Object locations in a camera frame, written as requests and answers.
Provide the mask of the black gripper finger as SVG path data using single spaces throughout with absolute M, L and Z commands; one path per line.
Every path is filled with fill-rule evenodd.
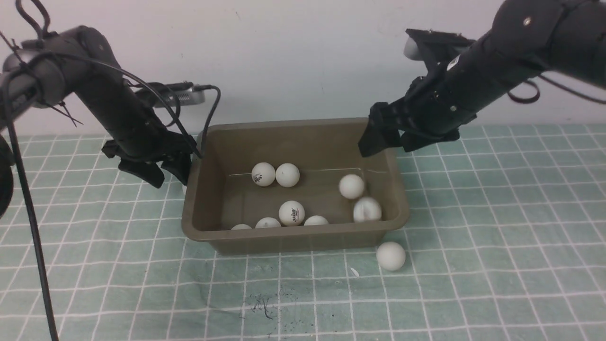
M 145 183 L 149 183 L 154 188 L 160 188 L 164 183 L 165 176 L 156 163 L 134 162 L 121 159 L 118 168 L 120 171 L 139 177 Z
M 407 130 L 398 130 L 400 133 L 400 144 L 406 153 L 412 153 L 418 149 L 422 149 L 429 145 L 443 143 L 443 142 L 456 142 L 460 138 L 460 132 L 458 129 L 451 130 L 444 136 L 438 137 L 426 137 L 410 132 Z
M 161 168 L 174 175 L 183 185 L 188 185 L 191 169 L 191 156 L 188 153 L 168 155 L 162 161 Z
M 372 157 L 385 149 L 400 147 L 401 141 L 398 129 L 386 126 L 371 116 L 368 117 L 368 123 L 358 142 L 361 157 Z

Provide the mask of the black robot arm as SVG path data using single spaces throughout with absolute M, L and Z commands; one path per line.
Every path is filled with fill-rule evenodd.
M 459 139 L 459 128 L 504 95 L 553 71 L 605 87 L 606 9 L 599 0 L 507 0 L 477 40 L 458 33 L 407 29 L 405 56 L 423 61 L 405 96 L 375 103 L 358 142 L 362 157 L 388 148 L 407 153 Z
M 74 93 L 111 136 L 102 153 L 119 158 L 120 171 L 155 188 L 165 172 L 188 184 L 194 138 L 162 123 L 153 106 L 167 102 L 152 85 L 139 92 L 127 85 L 126 72 L 96 29 L 78 26 L 40 43 L 24 41 L 2 68 L 2 128 L 29 108 L 56 106 Z

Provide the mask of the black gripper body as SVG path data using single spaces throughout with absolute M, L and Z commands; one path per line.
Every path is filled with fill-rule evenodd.
M 157 162 L 177 153 L 197 153 L 190 135 L 178 134 L 161 127 L 156 119 L 140 116 L 103 116 L 102 126 L 112 137 L 102 153 L 108 158 L 133 162 Z
M 428 76 L 413 80 L 405 97 L 392 103 L 374 103 L 369 116 L 386 126 L 438 137 L 476 119 L 476 113 L 452 103 L 448 93 L 440 93 L 437 81 Z

